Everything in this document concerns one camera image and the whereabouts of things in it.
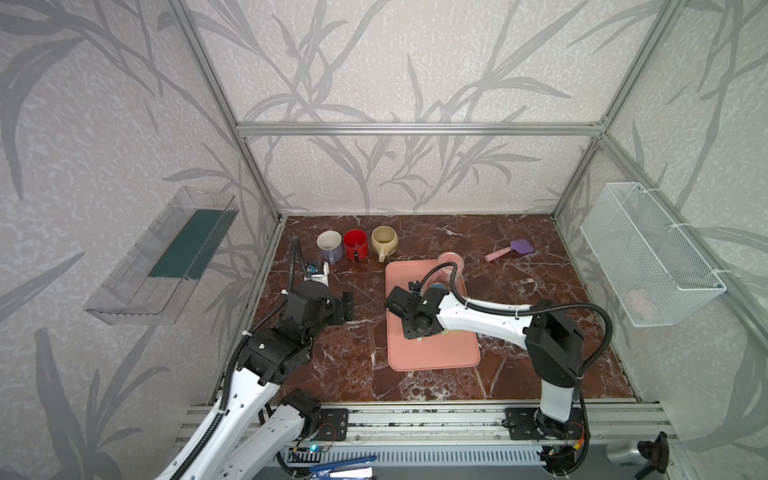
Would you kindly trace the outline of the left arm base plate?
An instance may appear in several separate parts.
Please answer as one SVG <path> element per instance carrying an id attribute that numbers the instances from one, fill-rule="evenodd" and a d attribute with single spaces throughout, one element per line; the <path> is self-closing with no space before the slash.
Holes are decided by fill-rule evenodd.
<path id="1" fill-rule="evenodd" d="M 348 409 L 321 408 L 306 419 L 301 439 L 320 442 L 344 441 L 348 427 Z"/>

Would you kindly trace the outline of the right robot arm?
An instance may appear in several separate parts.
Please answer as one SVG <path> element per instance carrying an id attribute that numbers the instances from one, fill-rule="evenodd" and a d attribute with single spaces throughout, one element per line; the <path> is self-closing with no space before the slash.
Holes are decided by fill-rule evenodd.
<path id="1" fill-rule="evenodd" d="M 550 301 L 535 306 L 476 301 L 439 286 L 422 293 L 396 286 L 386 299 L 386 309 L 401 319 L 407 339 L 459 330 L 526 350 L 541 379 L 540 404 L 530 429 L 550 439 L 563 439 L 569 433 L 573 403 L 594 362 L 592 356 L 583 355 L 585 338 L 565 314 L 568 308 Z"/>

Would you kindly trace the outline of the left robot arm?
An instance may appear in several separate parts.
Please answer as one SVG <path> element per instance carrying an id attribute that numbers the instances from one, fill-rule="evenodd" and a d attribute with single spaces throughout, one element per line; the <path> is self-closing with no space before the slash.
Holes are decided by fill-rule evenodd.
<path id="1" fill-rule="evenodd" d="M 305 280 L 283 291 L 281 301 L 243 333 L 230 357 L 221 395 L 162 479 L 252 479 L 291 441 L 320 427 L 321 404 L 295 390 L 252 433 L 246 432 L 291 374 L 312 358 L 316 337 L 327 326 L 354 317 L 353 295 L 331 295 L 326 284 Z"/>

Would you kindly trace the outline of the beige speckled round mug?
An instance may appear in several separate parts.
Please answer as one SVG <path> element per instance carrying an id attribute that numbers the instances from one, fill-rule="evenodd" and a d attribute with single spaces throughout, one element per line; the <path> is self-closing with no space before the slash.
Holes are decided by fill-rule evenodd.
<path id="1" fill-rule="evenodd" d="M 371 245 L 380 263 L 384 263 L 397 251 L 398 244 L 398 234 L 390 226 L 378 226 L 371 233 Z"/>

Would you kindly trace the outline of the lavender purple mug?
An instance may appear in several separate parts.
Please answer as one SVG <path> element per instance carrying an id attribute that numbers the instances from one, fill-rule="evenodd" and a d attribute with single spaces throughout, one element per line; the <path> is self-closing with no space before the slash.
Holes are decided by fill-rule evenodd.
<path id="1" fill-rule="evenodd" d="M 343 237 L 338 231 L 324 231 L 317 237 L 316 244 L 320 249 L 323 260 L 330 265 L 335 265 L 344 258 Z"/>

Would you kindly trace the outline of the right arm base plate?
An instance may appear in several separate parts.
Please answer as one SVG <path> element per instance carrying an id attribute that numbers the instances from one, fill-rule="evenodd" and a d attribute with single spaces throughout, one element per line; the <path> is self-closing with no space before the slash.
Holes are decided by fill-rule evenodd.
<path id="1" fill-rule="evenodd" d="M 511 440 L 570 442 L 582 436 L 583 409 L 574 407 L 565 422 L 549 419 L 538 408 L 511 407 L 504 410 L 502 425 Z"/>

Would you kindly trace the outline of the red mug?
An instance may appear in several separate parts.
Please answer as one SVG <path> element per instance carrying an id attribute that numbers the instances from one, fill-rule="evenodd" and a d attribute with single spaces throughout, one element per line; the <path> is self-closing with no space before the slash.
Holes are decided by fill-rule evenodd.
<path id="1" fill-rule="evenodd" d="M 365 231 L 352 229 L 343 235 L 346 257 L 353 262 L 364 261 L 369 256 L 369 242 Z"/>

